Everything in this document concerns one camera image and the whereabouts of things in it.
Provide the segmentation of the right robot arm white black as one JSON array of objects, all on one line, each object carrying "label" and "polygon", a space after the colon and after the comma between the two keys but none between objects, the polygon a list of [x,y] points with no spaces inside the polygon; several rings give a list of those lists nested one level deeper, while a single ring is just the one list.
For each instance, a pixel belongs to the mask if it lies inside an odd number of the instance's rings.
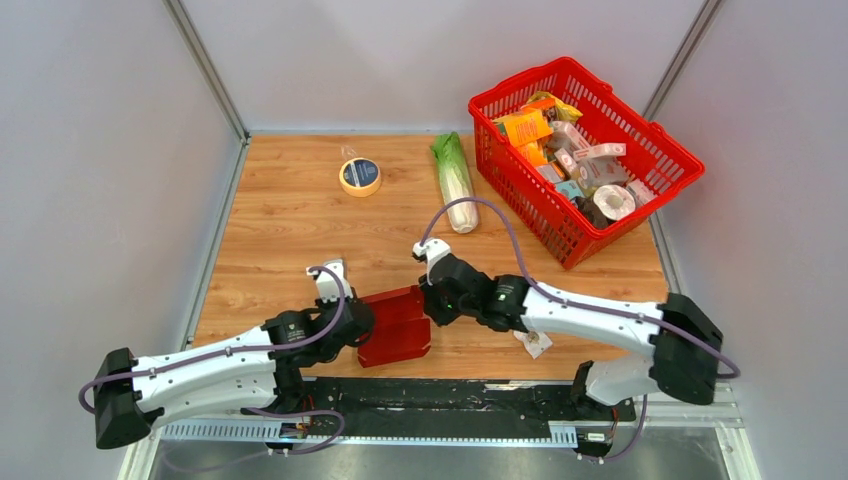
[{"label": "right robot arm white black", "polygon": [[570,404],[583,418],[655,392],[694,405],[714,400],[723,334],[686,295],[671,293],[660,303],[614,301],[521,275],[488,277],[451,253],[428,262],[419,287],[425,314],[440,326],[467,316],[497,332],[565,334],[627,351],[579,366]]}]

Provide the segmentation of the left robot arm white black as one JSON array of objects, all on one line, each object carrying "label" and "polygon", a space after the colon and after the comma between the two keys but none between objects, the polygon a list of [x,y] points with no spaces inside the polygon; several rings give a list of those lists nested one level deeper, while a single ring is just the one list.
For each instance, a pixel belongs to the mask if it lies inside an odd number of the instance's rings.
[{"label": "left robot arm white black", "polygon": [[288,310],[234,338],[169,355],[109,352],[88,387],[95,444],[115,449],[172,422],[235,410],[291,415],[309,404],[304,368],[359,347],[376,325],[358,298]]}]

